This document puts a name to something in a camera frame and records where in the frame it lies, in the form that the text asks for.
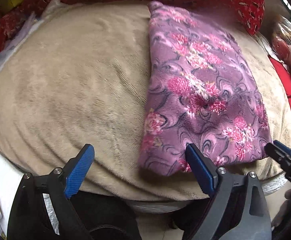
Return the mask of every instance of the beige blanket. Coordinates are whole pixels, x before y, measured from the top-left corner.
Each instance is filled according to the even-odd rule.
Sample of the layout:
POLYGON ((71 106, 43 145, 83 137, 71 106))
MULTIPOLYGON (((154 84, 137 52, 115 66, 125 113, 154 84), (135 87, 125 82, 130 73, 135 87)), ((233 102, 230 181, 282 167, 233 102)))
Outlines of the beige blanket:
MULTIPOLYGON (((0 152, 35 174, 63 167, 85 143, 95 162, 81 189, 131 200, 206 197, 192 174, 136 166, 151 63, 145 4, 95 4, 57 13, 0 73, 0 152)), ((267 109, 271 135, 291 147, 291 111, 271 62, 245 31, 237 39, 267 109)), ((266 179, 271 159, 232 167, 266 179)))

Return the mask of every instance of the person's finger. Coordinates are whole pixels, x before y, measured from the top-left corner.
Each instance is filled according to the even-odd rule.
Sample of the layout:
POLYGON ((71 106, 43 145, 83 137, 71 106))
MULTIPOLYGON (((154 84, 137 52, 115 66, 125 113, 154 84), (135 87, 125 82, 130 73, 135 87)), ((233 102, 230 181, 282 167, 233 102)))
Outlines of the person's finger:
POLYGON ((287 191, 284 193, 284 197, 285 197, 286 199, 290 199, 290 197, 291 197, 291 189, 287 190, 287 191))
POLYGON ((272 220, 271 222, 271 227, 277 227, 280 225, 280 223, 282 222, 284 215, 287 211, 287 207, 288 207, 288 201, 286 200, 280 207, 278 214, 275 216, 275 218, 272 220))

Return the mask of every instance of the floor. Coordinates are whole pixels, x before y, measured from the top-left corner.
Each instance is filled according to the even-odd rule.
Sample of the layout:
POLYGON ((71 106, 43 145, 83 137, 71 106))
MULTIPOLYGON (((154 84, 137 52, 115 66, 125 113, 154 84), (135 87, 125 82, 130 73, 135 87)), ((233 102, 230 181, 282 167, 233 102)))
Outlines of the floor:
MULTIPOLYGON (((284 202, 284 193, 291 188, 291 183, 287 182, 277 192, 266 196, 270 217, 273 219, 281 204, 284 202)), ((142 240, 181 240, 183 231, 180 229, 170 229, 168 227, 167 214, 139 214, 137 218, 142 240)))

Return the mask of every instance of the metal bolt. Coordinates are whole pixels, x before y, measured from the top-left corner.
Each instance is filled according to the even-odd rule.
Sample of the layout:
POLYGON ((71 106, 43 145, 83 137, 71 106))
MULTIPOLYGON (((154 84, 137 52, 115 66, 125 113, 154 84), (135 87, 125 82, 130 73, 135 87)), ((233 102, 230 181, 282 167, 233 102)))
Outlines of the metal bolt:
POLYGON ((250 171, 249 175, 250 175, 251 178, 256 178, 257 177, 257 174, 254 171, 250 171))
POLYGON ((53 173, 54 174, 60 174, 62 172, 62 169, 61 168, 55 168, 54 170, 53 170, 53 173))
POLYGON ((221 173, 221 174, 226 174, 227 170, 225 168, 221 167, 221 168, 218 169, 218 172, 221 173))
POLYGON ((23 175, 23 178, 28 179, 31 177, 31 173, 27 172, 23 175))

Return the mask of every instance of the purple pillow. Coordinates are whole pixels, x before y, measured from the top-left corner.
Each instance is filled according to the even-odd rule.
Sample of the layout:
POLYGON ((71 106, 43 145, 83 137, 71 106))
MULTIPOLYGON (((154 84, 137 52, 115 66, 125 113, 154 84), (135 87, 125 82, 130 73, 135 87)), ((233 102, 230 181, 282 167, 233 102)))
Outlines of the purple pillow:
POLYGON ((148 7, 152 73, 139 165, 164 176, 191 171, 189 143, 217 166, 265 158, 266 110, 234 37, 208 17, 148 7))

